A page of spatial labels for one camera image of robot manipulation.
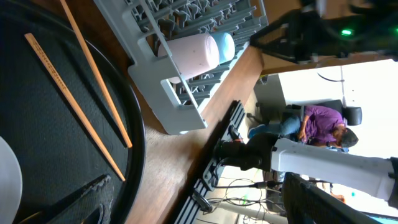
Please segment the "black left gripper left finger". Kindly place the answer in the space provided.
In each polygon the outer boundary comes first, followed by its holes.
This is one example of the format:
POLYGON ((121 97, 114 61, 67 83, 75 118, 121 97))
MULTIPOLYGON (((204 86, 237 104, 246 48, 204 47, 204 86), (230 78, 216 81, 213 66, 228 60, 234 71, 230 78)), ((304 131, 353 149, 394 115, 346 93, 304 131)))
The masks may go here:
POLYGON ((112 207, 112 178, 105 174, 21 222, 46 224, 109 223, 112 207))

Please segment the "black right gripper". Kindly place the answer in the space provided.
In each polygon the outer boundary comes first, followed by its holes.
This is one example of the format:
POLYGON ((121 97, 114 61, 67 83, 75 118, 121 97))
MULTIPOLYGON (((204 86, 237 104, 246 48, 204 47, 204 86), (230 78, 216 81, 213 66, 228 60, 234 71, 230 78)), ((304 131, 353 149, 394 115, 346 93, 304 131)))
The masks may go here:
POLYGON ((250 37, 250 45, 263 53, 299 64, 321 56, 321 17, 315 10, 294 9, 250 37))

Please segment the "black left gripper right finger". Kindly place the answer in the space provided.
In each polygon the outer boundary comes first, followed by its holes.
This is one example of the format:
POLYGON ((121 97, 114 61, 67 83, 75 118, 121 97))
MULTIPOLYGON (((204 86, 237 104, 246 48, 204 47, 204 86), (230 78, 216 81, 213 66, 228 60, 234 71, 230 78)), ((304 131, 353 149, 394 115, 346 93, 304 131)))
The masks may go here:
POLYGON ((285 174, 282 198, 289 224, 378 224, 291 172, 285 174))

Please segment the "light blue cup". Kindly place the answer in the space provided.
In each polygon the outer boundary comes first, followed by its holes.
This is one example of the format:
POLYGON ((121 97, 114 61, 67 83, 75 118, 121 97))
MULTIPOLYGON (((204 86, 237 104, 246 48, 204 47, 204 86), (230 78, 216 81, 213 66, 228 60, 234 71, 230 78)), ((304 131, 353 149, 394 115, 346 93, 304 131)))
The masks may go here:
POLYGON ((211 34, 211 36, 214 38, 218 47, 220 64, 232 60, 235 55, 235 43, 231 34, 227 32, 218 32, 211 34))

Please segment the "pink cup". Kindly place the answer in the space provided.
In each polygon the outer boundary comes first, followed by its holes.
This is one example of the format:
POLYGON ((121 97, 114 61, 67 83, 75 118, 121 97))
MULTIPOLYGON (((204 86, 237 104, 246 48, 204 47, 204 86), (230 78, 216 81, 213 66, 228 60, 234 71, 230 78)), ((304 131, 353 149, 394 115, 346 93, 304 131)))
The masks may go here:
POLYGON ((217 44, 210 34, 196 34, 167 41, 172 60, 184 80, 216 68, 220 63, 217 44))

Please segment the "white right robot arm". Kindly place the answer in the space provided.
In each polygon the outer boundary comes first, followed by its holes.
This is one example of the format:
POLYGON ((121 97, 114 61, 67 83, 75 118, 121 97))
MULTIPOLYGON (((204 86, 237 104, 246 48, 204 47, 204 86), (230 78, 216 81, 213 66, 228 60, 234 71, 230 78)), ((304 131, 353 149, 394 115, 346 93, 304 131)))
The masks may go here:
MULTIPOLYGON (((397 56, 397 2, 372 1, 350 6, 351 15, 323 19, 302 2, 250 38, 253 47, 286 61, 300 63, 312 55, 346 58, 377 52, 397 56)), ((343 184, 397 206, 397 159, 362 157, 257 134, 248 142, 221 141, 215 147, 220 164, 242 170, 258 168, 316 177, 343 184)))

